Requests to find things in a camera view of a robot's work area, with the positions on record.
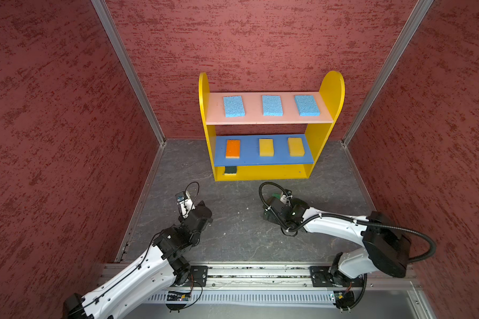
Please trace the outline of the blue sponge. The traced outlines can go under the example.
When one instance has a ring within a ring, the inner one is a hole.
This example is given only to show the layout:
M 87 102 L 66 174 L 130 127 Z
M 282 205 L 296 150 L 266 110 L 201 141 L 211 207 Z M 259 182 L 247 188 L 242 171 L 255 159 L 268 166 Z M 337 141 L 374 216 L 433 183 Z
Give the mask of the blue sponge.
M 263 95 L 262 106 L 264 116 L 283 116 L 282 100 L 280 96 Z
M 312 95 L 296 95 L 294 97 L 300 116 L 320 116 L 319 106 Z
M 244 117 L 246 115 L 241 96 L 225 96 L 223 102 L 226 118 Z

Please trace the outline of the orange sponge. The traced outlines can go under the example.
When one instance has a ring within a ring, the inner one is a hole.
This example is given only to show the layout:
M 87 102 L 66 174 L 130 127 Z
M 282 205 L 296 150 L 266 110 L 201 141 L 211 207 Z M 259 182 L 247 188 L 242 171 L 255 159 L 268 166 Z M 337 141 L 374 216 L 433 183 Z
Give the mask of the orange sponge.
M 226 141 L 226 159 L 240 159 L 241 157 L 241 140 Z

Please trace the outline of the dark green curved sponge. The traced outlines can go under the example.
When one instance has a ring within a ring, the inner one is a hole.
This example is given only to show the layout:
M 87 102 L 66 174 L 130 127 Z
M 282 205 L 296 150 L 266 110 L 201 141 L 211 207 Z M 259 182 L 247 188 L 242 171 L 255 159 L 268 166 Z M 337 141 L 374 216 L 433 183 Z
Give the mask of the dark green curved sponge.
M 238 173 L 237 166 L 226 166 L 224 168 L 224 175 L 236 175 Z

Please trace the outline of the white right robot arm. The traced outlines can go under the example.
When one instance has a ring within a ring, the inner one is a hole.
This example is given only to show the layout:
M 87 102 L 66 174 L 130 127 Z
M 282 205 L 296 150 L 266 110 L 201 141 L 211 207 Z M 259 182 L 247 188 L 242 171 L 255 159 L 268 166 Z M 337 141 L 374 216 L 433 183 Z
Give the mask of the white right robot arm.
M 284 235 L 296 236 L 300 231 L 319 233 L 359 246 L 355 251 L 335 256 L 325 277 L 336 287 L 344 287 L 361 275 L 378 271 L 403 278 L 409 264 L 424 261 L 436 253 L 436 243 L 430 236 L 396 226 L 377 211 L 369 216 L 341 215 L 285 197 L 263 200 L 263 208 L 263 218 L 279 225 Z

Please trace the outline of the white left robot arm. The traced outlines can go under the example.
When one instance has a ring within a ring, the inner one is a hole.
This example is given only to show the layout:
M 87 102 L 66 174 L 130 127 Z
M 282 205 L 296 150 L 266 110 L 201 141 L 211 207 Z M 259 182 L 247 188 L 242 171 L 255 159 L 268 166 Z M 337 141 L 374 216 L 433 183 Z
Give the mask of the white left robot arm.
M 63 318 L 125 318 L 155 292 L 189 280 L 184 254 L 196 246 L 200 231 L 180 225 L 153 236 L 147 250 L 105 284 L 63 303 Z

